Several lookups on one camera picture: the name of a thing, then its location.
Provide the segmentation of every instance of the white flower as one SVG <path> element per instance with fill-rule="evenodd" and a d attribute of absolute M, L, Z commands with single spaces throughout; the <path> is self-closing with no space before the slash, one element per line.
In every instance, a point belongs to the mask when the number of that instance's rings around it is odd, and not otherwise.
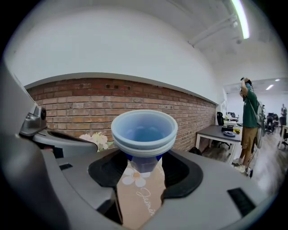
<path fill-rule="evenodd" d="M 149 172 L 140 173 L 132 168 L 126 168 L 123 174 L 127 175 L 127 177 L 122 179 L 124 185 L 130 185 L 135 181 L 137 187 L 145 186 L 146 180 L 144 178 L 150 176 Z"/>
<path fill-rule="evenodd" d="M 106 143 L 102 144 L 103 149 L 108 149 L 108 145 Z"/>
<path fill-rule="evenodd" d="M 89 142 L 93 142 L 92 137 L 89 134 L 83 134 L 83 135 L 79 136 L 79 138 L 86 140 L 86 141 L 89 141 Z"/>
<path fill-rule="evenodd" d="M 99 135 L 100 135 L 100 143 L 105 144 L 108 141 L 108 138 L 102 133 L 99 133 Z"/>
<path fill-rule="evenodd" d="M 92 140 L 93 140 L 94 143 L 101 144 L 102 139 L 100 137 L 100 133 L 94 133 L 92 135 Z"/>

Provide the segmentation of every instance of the black rubber insert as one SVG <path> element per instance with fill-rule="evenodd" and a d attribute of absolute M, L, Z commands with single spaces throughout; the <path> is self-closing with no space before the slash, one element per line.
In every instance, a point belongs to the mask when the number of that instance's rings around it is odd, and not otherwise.
<path fill-rule="evenodd" d="M 93 162 L 88 168 L 88 173 L 102 187 L 111 187 L 116 191 L 117 183 L 126 167 L 125 153 L 117 150 Z M 166 186 L 162 200 L 188 196 L 202 182 L 202 169 L 196 163 L 173 151 L 162 156 L 162 167 Z"/>
<path fill-rule="evenodd" d="M 202 182 L 203 171 L 195 162 L 173 151 L 162 156 L 165 186 L 162 199 L 186 197 Z"/>
<path fill-rule="evenodd" d="M 67 168 L 72 168 L 73 166 L 69 163 L 66 163 L 66 164 L 62 164 L 62 165 L 59 165 L 59 168 L 61 169 L 61 171 L 67 169 Z"/>
<path fill-rule="evenodd" d="M 231 189 L 227 192 L 243 217 L 255 208 L 255 204 L 253 204 L 241 188 Z"/>
<path fill-rule="evenodd" d="M 116 190 L 116 185 L 126 167 L 125 153 L 117 150 L 89 165 L 88 173 L 102 187 L 111 187 Z"/>

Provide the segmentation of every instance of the man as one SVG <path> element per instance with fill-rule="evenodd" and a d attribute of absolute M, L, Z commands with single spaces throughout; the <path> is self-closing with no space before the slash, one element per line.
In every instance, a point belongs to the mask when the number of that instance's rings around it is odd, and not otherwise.
<path fill-rule="evenodd" d="M 255 95 L 254 92 L 251 91 L 251 86 L 248 83 L 248 81 L 249 81 L 248 78 L 245 78 L 245 80 L 242 81 L 240 91 L 240 96 L 243 98 L 244 101 L 243 129 L 241 140 L 242 152 L 240 158 L 237 158 L 233 161 L 234 164 L 240 165 L 235 168 L 241 173 L 244 173 L 246 171 L 246 168 L 248 167 L 253 141 L 254 138 L 256 137 L 258 130 L 257 120 L 253 112 L 254 109 L 254 111 L 257 113 L 257 107 L 258 107 L 257 96 Z"/>
<path fill-rule="evenodd" d="M 287 116 L 287 109 L 286 109 L 286 107 L 284 106 L 284 104 L 283 104 L 283 106 L 282 106 L 282 108 L 281 108 L 281 114 L 282 114 L 283 117 L 286 117 L 286 116 Z"/>

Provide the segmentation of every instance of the desk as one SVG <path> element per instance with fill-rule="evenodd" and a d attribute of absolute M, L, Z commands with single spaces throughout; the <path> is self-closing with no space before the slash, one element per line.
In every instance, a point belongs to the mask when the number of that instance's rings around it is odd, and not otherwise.
<path fill-rule="evenodd" d="M 281 139 L 280 139 L 280 141 L 278 142 L 278 149 L 281 148 L 282 142 L 284 141 L 284 132 L 285 132 L 285 130 L 288 130 L 288 126 L 287 126 L 287 125 L 283 125 L 282 127 L 283 127 L 283 128 L 282 128 L 282 134 L 281 134 Z"/>
<path fill-rule="evenodd" d="M 240 147 L 241 136 L 239 134 L 236 134 L 235 137 L 225 136 L 223 132 L 221 131 L 221 129 L 222 129 L 221 125 L 210 125 L 209 127 L 198 131 L 197 140 L 196 140 L 196 148 L 199 149 L 200 138 L 202 137 L 210 139 L 209 147 L 211 147 L 212 140 L 230 143 L 232 144 L 232 147 L 229 150 L 230 157 L 227 161 L 227 163 L 230 165 L 232 164 L 232 161 L 234 159 L 235 153 L 237 152 L 237 149 Z"/>

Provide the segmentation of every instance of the ceiling light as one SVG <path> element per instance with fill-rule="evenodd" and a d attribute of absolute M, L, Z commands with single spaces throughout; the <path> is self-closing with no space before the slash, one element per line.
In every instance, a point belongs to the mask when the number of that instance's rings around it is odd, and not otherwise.
<path fill-rule="evenodd" d="M 238 14 L 238 18 L 239 18 L 242 33 L 243 33 L 243 38 L 247 39 L 247 38 L 249 38 L 250 34 L 249 34 L 248 22 L 247 22 L 247 18 L 246 18 L 243 6 L 242 6 L 240 0 L 231 0 L 231 1 L 235 7 L 237 14 Z"/>
<path fill-rule="evenodd" d="M 273 84 L 269 85 L 268 88 L 266 90 L 269 90 L 273 87 Z"/>

